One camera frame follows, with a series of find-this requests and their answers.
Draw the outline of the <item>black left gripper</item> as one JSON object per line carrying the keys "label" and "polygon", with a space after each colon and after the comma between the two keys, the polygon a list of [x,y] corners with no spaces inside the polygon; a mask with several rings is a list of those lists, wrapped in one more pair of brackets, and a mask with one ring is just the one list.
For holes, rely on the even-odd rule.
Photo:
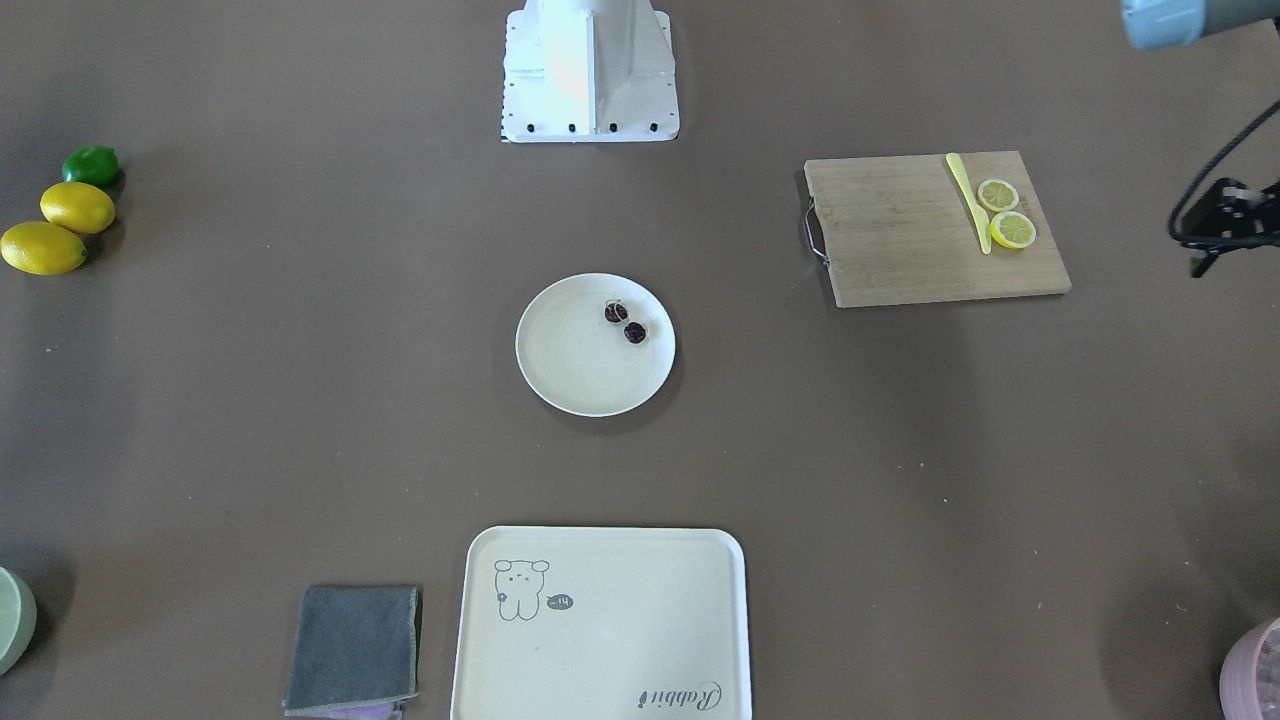
{"label": "black left gripper", "polygon": [[1219,255],[1279,245],[1279,182],[1248,190],[1231,178],[1215,181],[1198,200],[1198,236],[1208,237],[1190,255],[1190,278],[1202,278]]}

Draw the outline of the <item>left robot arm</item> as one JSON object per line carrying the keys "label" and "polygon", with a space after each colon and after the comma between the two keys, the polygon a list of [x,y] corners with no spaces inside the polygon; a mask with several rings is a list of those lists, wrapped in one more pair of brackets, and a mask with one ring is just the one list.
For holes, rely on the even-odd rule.
{"label": "left robot arm", "polygon": [[[1190,45],[1211,35],[1261,20],[1277,26],[1277,1],[1121,1],[1130,45],[1142,51]],[[1220,149],[1175,202],[1166,232],[1193,252],[1190,277],[1202,278],[1230,252],[1279,245],[1277,183],[1253,190],[1238,179],[1216,179],[1204,191],[1210,173],[1260,127],[1277,115],[1277,104],[1263,109]]]}

